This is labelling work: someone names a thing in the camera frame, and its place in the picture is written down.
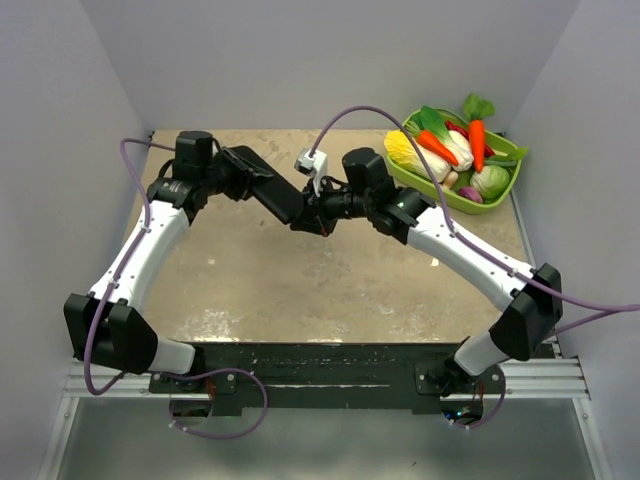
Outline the black tool case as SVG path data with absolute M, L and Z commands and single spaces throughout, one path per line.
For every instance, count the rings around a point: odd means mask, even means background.
M 302 192 L 271 165 L 270 167 L 274 177 L 267 181 L 253 181 L 251 198 L 258 200 L 283 224 L 290 224 L 303 209 Z

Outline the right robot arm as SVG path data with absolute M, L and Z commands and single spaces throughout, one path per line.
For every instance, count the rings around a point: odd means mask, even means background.
M 303 150 L 295 162 L 309 182 L 296 230 L 329 235 L 338 220 L 367 219 L 375 230 L 447 265 L 500 311 L 485 332 L 465 339 L 430 377 L 459 393 L 469 392 L 488 368 L 505 360 L 529 360 L 562 316 L 559 299 L 546 293 L 561 285 L 559 272 L 534 268 L 495 249 L 464 228 L 448 225 L 444 210 L 413 188 L 395 186 L 383 158 L 365 147 L 342 160 L 345 183 L 332 187 L 322 152 Z

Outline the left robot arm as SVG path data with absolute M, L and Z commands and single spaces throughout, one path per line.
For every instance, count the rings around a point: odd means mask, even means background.
M 138 188 L 141 212 L 107 271 L 85 294 L 72 294 L 63 313 L 74 356 L 87 380 L 93 366 L 171 376 L 185 392 L 207 380 L 201 348 L 160 335 L 144 318 L 149 290 L 178 240 L 212 196 L 254 198 L 284 221 L 283 194 L 298 192 L 247 146 L 223 147 L 211 134 L 183 131 L 172 158 L 149 186 Z

